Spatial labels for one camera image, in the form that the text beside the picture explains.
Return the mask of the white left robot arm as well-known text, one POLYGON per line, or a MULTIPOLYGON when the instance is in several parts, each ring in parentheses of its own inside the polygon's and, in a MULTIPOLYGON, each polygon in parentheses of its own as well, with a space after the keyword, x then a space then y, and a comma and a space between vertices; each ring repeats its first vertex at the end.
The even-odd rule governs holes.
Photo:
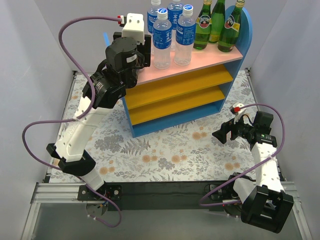
POLYGON ((139 70, 151 64, 151 35, 144 36, 144 43, 133 37, 113 35, 113 42, 105 49, 105 60, 90 76, 82 90, 82 97, 70 123, 56 143, 46 150, 55 159, 63 173, 81 178, 95 200, 107 195, 107 186, 96 169, 96 162, 85 147, 102 119, 113 109, 126 90, 138 83, 139 70))

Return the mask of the water bottle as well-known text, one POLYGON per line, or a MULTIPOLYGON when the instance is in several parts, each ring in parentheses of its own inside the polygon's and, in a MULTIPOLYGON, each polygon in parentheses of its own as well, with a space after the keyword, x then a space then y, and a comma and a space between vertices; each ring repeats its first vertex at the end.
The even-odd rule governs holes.
POLYGON ((154 46, 153 64, 157 69, 167 69, 171 63, 172 23, 168 19, 166 8, 158 9, 152 36, 154 46))
POLYGON ((184 5, 176 25, 174 62, 179 66, 187 66, 191 62, 196 34, 193 13, 194 7, 191 4, 184 5))
POLYGON ((158 9, 161 8, 161 0, 151 0, 150 8, 147 10, 147 30, 151 35, 151 54, 154 54, 154 44, 153 44, 153 25, 158 19, 158 9))
POLYGON ((183 3, 181 0, 172 0, 168 6, 168 20, 172 25, 172 41, 171 41, 171 51, 175 51, 176 45, 176 29, 180 16, 183 13, 183 3))

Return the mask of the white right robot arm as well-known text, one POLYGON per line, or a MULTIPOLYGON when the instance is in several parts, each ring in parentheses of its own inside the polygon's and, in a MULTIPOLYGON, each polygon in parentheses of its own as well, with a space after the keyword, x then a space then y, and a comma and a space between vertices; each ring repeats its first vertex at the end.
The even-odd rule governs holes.
POLYGON ((285 193, 278 174, 277 159, 273 154, 277 150, 277 140, 270 134, 274 116, 257 111, 253 123, 244 122, 245 111, 238 107, 235 117, 221 125, 212 135, 221 143, 226 143, 227 134, 231 139, 241 137, 250 145, 254 163, 255 182, 240 177, 226 186, 227 195, 239 198, 242 222, 258 228, 279 233, 294 205, 293 197, 285 193))

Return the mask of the green Perrier bottle yellow label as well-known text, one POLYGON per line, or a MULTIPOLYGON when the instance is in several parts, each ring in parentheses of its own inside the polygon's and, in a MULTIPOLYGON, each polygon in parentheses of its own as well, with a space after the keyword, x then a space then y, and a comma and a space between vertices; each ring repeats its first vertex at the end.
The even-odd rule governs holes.
POLYGON ((207 47, 211 34, 211 4, 212 0, 204 0, 202 9, 196 19, 195 39, 193 48, 203 50, 207 47))

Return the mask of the green Perrier bottle red label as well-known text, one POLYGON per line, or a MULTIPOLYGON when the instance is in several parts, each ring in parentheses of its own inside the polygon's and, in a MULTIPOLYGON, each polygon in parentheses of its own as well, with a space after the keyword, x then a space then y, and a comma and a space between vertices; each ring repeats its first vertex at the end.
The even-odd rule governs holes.
POLYGON ((218 49, 221 52, 231 52, 236 45, 240 34, 242 9, 244 5, 244 0, 237 0, 232 13, 224 23, 218 41, 218 49))

